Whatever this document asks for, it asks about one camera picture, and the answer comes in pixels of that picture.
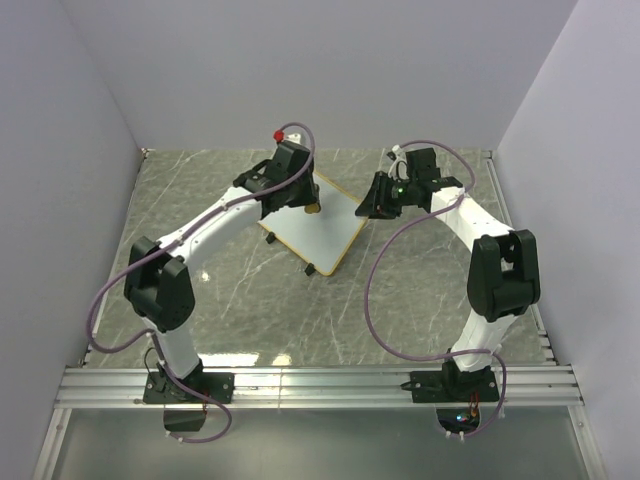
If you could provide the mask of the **yellow bone-shaped eraser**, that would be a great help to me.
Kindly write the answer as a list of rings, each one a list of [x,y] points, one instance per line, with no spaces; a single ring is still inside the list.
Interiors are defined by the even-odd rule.
[[[315,213],[319,213],[319,212],[321,211],[321,207],[320,207],[320,205],[319,205],[319,204],[314,203],[314,204],[311,204],[311,205],[307,205],[307,206],[304,208],[304,211],[305,211],[307,214],[315,214]]]

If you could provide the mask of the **yellow framed whiteboard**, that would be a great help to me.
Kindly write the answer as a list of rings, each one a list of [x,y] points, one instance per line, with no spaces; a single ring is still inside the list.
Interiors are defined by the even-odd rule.
[[[314,181],[319,186],[318,213],[306,213],[302,207],[284,207],[259,225],[306,264],[311,264],[317,273],[331,276],[366,219],[355,215],[360,204],[358,198],[320,173],[314,174]]]

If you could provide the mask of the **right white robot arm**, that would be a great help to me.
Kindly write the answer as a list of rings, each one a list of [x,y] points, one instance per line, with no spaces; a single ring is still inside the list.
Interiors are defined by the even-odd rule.
[[[494,218],[453,177],[396,180],[375,173],[358,217],[390,220],[417,206],[446,225],[470,251],[468,320],[442,366],[441,386],[455,400],[487,381],[493,355],[527,309],[538,302],[540,279],[535,236]]]

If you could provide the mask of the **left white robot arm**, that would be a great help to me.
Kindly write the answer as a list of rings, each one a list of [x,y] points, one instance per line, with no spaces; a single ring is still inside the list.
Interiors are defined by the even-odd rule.
[[[266,159],[241,173],[211,207],[184,226],[134,242],[124,297],[143,320],[159,357],[166,388],[180,402],[211,389],[187,327],[196,298],[192,276],[201,264],[245,228],[284,207],[319,202],[314,161]]]

